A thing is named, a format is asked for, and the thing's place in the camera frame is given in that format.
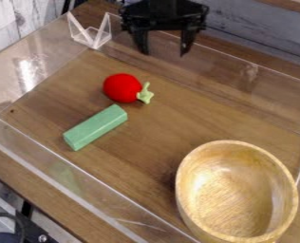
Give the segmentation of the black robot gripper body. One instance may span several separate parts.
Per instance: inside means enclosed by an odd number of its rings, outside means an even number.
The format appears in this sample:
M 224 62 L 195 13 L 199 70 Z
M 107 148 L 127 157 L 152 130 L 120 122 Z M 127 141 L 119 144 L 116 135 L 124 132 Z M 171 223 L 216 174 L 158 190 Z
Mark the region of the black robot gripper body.
M 120 26 L 136 30 L 200 30 L 210 7 L 191 0 L 136 0 L 118 10 Z

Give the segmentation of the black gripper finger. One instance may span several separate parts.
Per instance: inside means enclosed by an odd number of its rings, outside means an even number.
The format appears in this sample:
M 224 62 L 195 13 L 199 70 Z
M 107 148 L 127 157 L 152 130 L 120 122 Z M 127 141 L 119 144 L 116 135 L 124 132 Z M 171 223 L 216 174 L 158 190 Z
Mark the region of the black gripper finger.
M 144 30 L 138 30 L 132 33 L 134 42 L 138 47 L 138 51 L 147 55 L 148 54 L 148 41 L 147 32 Z
M 196 29 L 183 29 L 180 33 L 180 55 L 188 53 L 195 40 Z

